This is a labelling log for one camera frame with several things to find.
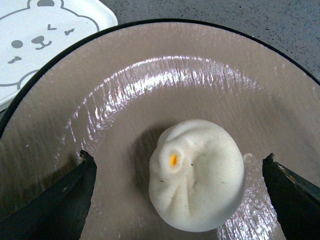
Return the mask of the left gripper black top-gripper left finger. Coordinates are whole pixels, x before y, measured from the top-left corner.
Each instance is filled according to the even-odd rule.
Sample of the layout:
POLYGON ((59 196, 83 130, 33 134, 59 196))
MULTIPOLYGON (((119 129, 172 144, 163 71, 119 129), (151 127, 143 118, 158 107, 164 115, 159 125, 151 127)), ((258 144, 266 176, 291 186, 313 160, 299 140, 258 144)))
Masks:
POLYGON ((78 240, 91 207, 97 165, 86 151, 81 164, 0 222, 2 240, 78 240))

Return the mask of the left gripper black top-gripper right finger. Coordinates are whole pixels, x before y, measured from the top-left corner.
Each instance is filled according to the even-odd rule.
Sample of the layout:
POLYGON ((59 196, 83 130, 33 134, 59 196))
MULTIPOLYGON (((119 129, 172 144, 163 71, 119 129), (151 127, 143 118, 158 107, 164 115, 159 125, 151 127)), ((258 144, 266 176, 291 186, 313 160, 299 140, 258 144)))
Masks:
POLYGON ((270 153, 262 161, 262 175, 288 240, 320 238, 320 188, 274 160, 270 153))

